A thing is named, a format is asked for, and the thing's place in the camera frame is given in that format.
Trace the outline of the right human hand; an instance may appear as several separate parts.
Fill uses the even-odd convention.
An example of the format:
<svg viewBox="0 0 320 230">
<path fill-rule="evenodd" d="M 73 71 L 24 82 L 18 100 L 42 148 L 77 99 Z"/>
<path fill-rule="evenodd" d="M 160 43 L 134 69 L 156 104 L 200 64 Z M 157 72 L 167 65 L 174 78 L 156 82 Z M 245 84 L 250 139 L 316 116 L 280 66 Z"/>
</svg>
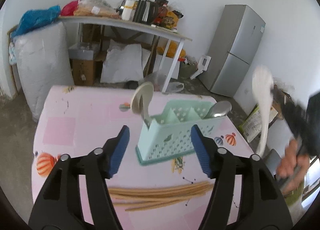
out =
<svg viewBox="0 0 320 230">
<path fill-rule="evenodd" d="M 293 175 L 296 166 L 300 166 L 300 171 L 289 181 L 285 188 L 282 188 L 281 192 L 284 195 L 299 187 L 310 167 L 310 157 L 307 154 L 297 156 L 297 149 L 298 142 L 295 139 L 291 139 L 289 145 L 285 148 L 285 155 L 276 169 L 276 175 L 281 179 L 285 179 Z"/>
</svg>

